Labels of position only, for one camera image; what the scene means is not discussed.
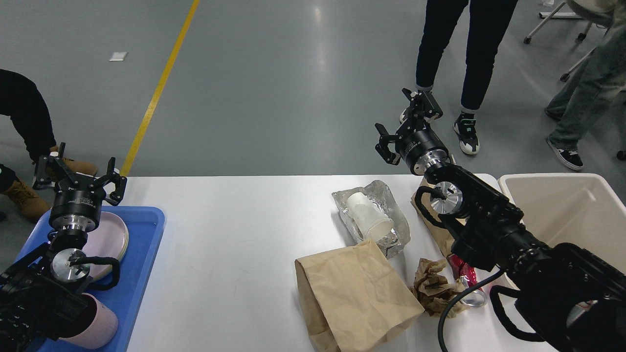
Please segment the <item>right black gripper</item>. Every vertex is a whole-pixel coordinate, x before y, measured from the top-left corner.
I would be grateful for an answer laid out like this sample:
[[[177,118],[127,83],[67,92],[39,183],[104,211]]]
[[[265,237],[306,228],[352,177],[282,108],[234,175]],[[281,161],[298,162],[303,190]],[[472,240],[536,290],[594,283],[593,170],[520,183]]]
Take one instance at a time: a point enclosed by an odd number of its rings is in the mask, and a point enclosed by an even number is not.
[[[423,176],[431,166],[449,159],[447,147],[431,128],[431,122],[444,113],[431,92],[407,88],[402,92],[409,100],[401,113],[401,132],[407,134],[389,134],[382,123],[375,123],[380,135],[375,150],[385,163],[398,165],[402,158],[412,174]],[[397,153],[389,149],[391,143]]]

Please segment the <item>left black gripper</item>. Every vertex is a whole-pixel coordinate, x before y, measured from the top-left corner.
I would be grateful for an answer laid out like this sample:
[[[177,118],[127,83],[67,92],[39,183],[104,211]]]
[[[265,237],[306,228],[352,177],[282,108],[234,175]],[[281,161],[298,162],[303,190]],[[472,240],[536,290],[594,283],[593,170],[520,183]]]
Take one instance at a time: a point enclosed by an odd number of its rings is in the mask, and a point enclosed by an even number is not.
[[[102,202],[118,206],[123,200],[127,178],[115,167],[116,158],[108,160],[107,172],[92,181],[92,190],[72,188],[76,175],[63,160],[66,144],[61,142],[56,152],[39,156],[35,164],[33,189],[53,189],[53,207],[49,225],[56,230],[78,229],[91,232],[100,225]],[[114,189],[107,194],[105,186],[112,183]]]

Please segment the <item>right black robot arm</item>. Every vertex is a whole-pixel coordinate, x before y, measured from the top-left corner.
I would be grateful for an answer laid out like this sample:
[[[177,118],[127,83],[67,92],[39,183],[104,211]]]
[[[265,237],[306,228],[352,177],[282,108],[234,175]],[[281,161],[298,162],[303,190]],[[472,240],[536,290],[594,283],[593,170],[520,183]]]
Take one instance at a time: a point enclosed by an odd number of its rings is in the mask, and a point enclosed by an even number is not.
[[[431,128],[443,112],[426,91],[402,90],[409,106],[396,133],[376,123],[376,151],[389,164],[404,160],[427,185],[414,203],[423,218],[446,229],[451,251],[469,266],[498,272],[463,290],[448,303],[438,322],[463,297],[503,275],[516,289],[492,286],[489,297],[501,325],[515,338],[546,342],[559,352],[616,352],[625,345],[625,276],[573,243],[550,247],[521,222],[523,211],[509,198],[452,162]]]

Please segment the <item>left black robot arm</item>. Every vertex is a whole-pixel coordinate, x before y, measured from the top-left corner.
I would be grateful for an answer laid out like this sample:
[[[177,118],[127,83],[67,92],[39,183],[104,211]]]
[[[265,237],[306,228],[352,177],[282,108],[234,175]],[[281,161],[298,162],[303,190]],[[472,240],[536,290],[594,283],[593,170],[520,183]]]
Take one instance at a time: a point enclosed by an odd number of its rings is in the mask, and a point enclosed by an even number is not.
[[[65,144],[41,156],[33,188],[53,189],[49,216],[53,235],[1,274],[1,350],[24,352],[43,336],[51,340],[85,337],[87,349],[107,344],[117,317],[87,290],[118,285],[117,258],[88,256],[88,234],[100,225],[102,202],[118,205],[127,178],[108,161],[101,177],[74,172],[66,165]]]

